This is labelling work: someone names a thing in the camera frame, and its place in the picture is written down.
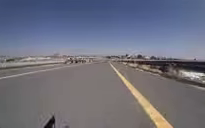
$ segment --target guardrail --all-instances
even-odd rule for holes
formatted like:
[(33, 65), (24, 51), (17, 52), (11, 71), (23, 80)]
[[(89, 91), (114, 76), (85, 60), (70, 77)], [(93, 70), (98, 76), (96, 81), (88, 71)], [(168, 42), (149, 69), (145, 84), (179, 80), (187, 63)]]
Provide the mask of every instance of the guardrail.
[(175, 67), (205, 72), (205, 61), (197, 60), (143, 60), (143, 59), (117, 59), (117, 62), (136, 63), (141, 65), (161, 66), (163, 68)]
[(23, 67), (23, 66), (34, 66), (34, 65), (45, 65), (45, 64), (56, 64), (56, 63), (64, 63), (64, 62), (65, 62), (65, 60), (49, 60), (49, 61), (34, 61), (34, 62), (9, 62), (9, 63), (0, 63), (0, 69)]

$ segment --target blue sky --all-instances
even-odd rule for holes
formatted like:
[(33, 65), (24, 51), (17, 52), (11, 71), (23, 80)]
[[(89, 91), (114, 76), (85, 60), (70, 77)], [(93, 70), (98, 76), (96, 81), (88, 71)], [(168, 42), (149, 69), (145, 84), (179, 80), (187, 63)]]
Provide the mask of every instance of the blue sky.
[(0, 55), (205, 59), (205, 0), (0, 0)]

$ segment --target road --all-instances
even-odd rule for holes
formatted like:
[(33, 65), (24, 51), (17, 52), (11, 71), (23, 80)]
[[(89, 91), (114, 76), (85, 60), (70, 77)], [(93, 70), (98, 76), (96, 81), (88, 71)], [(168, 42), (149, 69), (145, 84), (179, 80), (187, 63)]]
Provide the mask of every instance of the road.
[[(172, 127), (205, 128), (205, 91), (112, 65)], [(155, 128), (157, 120), (109, 63), (0, 71), (0, 127)]]

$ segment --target yellow center line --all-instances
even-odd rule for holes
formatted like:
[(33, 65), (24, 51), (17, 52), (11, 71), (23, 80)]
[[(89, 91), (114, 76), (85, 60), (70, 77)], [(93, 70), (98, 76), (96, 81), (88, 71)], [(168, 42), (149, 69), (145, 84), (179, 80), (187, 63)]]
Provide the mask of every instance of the yellow center line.
[(110, 63), (116, 74), (131, 91), (133, 96), (141, 104), (147, 115), (155, 123), (157, 128), (173, 128), (171, 124), (152, 106), (152, 104)]

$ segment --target white edge line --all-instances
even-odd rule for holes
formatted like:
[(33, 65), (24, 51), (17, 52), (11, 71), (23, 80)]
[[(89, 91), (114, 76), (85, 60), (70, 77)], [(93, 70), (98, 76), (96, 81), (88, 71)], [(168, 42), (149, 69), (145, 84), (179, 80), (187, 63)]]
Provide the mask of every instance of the white edge line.
[(24, 76), (24, 75), (29, 75), (29, 74), (35, 74), (35, 73), (40, 73), (40, 72), (52, 71), (52, 70), (57, 70), (57, 69), (61, 69), (61, 68), (76, 67), (76, 66), (81, 66), (81, 65), (86, 65), (86, 64), (69, 65), (69, 66), (63, 66), (63, 67), (57, 67), (57, 68), (50, 68), (50, 69), (45, 69), (45, 70), (38, 70), (38, 71), (33, 71), (33, 72), (26, 72), (26, 73), (11, 75), (11, 76), (4, 76), (4, 77), (0, 77), (0, 80), (2, 80), (2, 79), (8, 79), (8, 78), (13, 78), (13, 77)]

